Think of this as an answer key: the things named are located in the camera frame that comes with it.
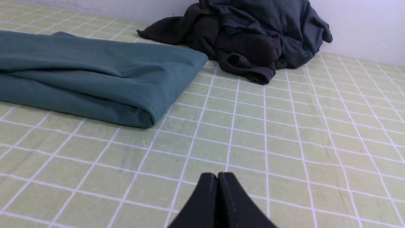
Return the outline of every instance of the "folded teal fabric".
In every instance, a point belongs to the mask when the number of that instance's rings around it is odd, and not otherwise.
[[[175,46],[0,31],[0,101],[149,128],[207,60]]]

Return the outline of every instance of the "pile of clothes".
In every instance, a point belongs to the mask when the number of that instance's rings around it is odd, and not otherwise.
[[[332,42],[329,25],[308,0],[200,0],[183,17],[164,18],[140,37],[186,44],[221,69],[268,84],[276,69],[298,68]]]

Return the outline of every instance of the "black object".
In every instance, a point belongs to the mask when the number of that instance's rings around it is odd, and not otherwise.
[[[289,68],[298,68],[332,42],[329,25],[308,0],[208,0],[228,35],[252,32],[277,37]]]
[[[277,228],[253,203],[233,173],[203,173],[168,228]]]
[[[270,82],[276,69],[287,66],[280,58],[278,38],[251,32],[229,35],[207,0],[189,6],[183,17],[164,18],[138,34],[160,43],[186,44],[217,60],[224,71],[262,85]]]

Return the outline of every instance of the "bed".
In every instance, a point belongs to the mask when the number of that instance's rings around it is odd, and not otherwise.
[[[0,30],[146,26],[0,0]],[[0,227],[167,227],[223,171],[280,228],[405,227],[404,91],[405,68],[317,54],[266,86],[209,61],[148,130],[0,103]]]

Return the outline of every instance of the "mattress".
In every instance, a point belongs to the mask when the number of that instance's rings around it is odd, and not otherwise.
[[[0,0],[0,29],[123,42],[147,25]],[[233,172],[280,228],[404,227],[405,68],[317,54],[266,86],[209,61],[144,130],[0,103],[0,227],[166,227]]]

